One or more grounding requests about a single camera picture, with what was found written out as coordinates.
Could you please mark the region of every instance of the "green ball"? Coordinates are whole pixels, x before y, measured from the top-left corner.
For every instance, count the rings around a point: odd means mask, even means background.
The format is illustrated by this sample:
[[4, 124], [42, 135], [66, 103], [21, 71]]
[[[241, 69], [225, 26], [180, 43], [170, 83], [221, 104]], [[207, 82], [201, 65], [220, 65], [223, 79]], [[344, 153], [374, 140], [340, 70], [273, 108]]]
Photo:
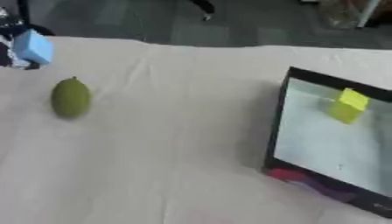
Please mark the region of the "green ball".
[[74, 118], [88, 110], [90, 92], [76, 77], [59, 82], [52, 91], [52, 108], [58, 116]]

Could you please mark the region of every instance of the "box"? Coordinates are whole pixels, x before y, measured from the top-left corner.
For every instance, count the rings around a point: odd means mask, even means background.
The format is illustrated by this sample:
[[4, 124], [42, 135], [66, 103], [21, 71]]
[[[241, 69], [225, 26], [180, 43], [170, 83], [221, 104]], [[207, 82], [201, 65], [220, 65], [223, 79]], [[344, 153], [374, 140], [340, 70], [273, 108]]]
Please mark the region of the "box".
[[[345, 88], [370, 98], [352, 124], [327, 114]], [[391, 102], [388, 90], [292, 67], [281, 87], [263, 170], [392, 218]]]
[[34, 30], [26, 31], [17, 36], [13, 50], [22, 60], [35, 61], [41, 65], [47, 65], [52, 61], [52, 43]]

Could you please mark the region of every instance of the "black object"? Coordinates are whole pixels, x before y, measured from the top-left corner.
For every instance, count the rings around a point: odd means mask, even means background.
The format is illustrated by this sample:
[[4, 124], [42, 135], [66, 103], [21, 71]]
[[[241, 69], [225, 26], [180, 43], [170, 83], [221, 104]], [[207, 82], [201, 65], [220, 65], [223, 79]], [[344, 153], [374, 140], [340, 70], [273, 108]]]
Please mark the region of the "black object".
[[215, 13], [214, 5], [211, 4], [208, 0], [191, 0], [191, 2], [198, 5], [209, 17]]
[[275, 157], [278, 133], [286, 99], [286, 91], [289, 86], [290, 79], [307, 81], [320, 86], [339, 90], [351, 88], [376, 100], [392, 102], [392, 94], [389, 90], [291, 67], [283, 81], [283, 85], [281, 86], [278, 104], [276, 107], [276, 117], [273, 122], [269, 145], [262, 168], [263, 171], [271, 177], [287, 182], [307, 185], [319, 193], [335, 200], [379, 214], [385, 218], [392, 218], [391, 197], [378, 192], [369, 191], [357, 185], [346, 183], [342, 180], [328, 177], [317, 173], [316, 171], [305, 169], [300, 165], [291, 164]]
[[17, 0], [17, 8], [27, 30], [33, 29], [44, 36], [54, 36], [54, 33], [44, 26], [32, 24], [28, 0]]

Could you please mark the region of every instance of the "table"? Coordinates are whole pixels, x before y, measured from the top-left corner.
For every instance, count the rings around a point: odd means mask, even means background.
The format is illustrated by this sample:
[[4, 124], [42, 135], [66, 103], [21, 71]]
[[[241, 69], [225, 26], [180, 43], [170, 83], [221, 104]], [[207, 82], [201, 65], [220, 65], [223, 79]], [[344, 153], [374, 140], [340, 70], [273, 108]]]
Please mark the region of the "table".
[[[290, 66], [391, 88], [391, 51], [51, 40], [50, 66], [0, 68], [1, 223], [387, 223], [259, 169]], [[72, 76], [94, 99], [65, 121]]]

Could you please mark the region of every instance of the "yellow block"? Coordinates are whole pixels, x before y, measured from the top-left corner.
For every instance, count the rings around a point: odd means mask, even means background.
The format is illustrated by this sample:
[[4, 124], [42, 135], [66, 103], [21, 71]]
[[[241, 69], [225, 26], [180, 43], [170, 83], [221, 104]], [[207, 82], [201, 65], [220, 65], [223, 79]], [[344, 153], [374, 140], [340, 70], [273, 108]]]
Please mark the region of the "yellow block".
[[329, 108], [328, 114], [343, 123], [352, 123], [368, 105], [369, 98], [346, 88]]

